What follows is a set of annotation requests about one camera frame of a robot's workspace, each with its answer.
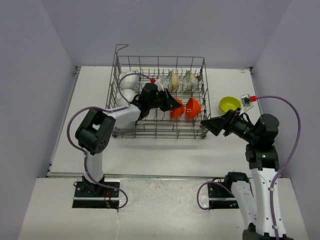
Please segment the lime green bowl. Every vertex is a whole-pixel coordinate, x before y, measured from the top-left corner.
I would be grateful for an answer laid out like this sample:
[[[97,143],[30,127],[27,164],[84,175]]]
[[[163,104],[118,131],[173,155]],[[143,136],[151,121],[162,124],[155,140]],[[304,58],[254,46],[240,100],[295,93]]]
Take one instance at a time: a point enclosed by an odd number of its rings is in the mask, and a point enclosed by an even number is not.
[[[223,97],[219,102],[219,106],[221,105],[236,105],[242,107],[241,102],[232,96]]]
[[[236,111],[237,109],[241,109],[241,106],[233,105],[233,104],[231,104],[231,105],[227,104],[227,105],[220,105],[219,109],[223,114],[226,114],[230,110]]]

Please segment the blue yellow patterned bowl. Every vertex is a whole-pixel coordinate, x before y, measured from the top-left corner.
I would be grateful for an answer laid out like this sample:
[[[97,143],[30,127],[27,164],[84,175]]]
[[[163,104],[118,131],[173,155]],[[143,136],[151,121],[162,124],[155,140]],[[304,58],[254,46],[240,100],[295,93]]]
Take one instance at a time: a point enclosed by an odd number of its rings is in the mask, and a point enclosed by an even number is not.
[[[167,76],[167,89],[171,91],[175,91],[179,86],[179,77],[172,70],[169,72]]]

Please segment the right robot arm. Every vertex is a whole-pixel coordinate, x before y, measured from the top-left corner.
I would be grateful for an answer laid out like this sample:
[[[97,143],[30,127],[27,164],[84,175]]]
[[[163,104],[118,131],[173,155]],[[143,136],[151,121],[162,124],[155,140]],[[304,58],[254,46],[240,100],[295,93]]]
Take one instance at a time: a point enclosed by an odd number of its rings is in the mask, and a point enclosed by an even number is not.
[[[240,109],[222,116],[202,120],[201,125],[215,136],[235,134],[247,142],[245,158],[255,191],[243,172],[228,172],[222,184],[227,196],[235,197],[244,223],[244,240],[288,240],[280,210],[277,174],[279,157],[274,146],[279,121],[271,114],[262,114],[253,124]]]

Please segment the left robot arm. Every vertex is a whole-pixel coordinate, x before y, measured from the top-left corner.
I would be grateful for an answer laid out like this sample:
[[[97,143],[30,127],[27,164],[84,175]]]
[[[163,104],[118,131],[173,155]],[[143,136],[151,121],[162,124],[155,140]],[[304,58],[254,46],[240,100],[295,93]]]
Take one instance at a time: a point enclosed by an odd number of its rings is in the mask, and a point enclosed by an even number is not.
[[[135,122],[147,117],[152,109],[167,112],[181,106],[182,103],[166,88],[147,83],[123,106],[112,109],[89,106],[79,110],[78,115],[83,112],[86,115],[75,132],[77,144],[73,144],[84,154],[84,174],[81,182],[76,184],[77,190],[92,197],[101,195],[104,189],[119,191],[116,186],[104,184],[102,170],[102,152],[109,144],[114,128],[131,128]]]

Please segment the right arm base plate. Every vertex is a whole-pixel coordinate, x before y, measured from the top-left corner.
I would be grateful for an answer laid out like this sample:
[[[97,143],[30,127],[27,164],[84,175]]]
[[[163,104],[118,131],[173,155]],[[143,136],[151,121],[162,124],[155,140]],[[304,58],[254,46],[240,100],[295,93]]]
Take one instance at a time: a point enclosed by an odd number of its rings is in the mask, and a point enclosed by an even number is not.
[[[215,183],[219,183],[222,186],[226,187],[228,190],[231,190],[231,183],[239,181],[248,182],[247,177],[231,177],[226,175],[224,178],[216,177],[213,179]],[[209,183],[207,185],[208,197],[209,197],[209,209],[238,209],[238,203],[236,199],[226,191],[222,186],[219,186],[215,183]]]

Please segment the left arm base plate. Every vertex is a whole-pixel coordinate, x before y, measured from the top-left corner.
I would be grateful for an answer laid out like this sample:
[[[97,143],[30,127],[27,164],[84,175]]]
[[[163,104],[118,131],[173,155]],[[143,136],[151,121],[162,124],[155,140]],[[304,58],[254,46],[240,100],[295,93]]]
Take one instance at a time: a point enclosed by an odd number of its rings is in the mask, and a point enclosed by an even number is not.
[[[86,179],[73,183],[73,209],[115,209],[120,205],[119,190],[101,187]]]

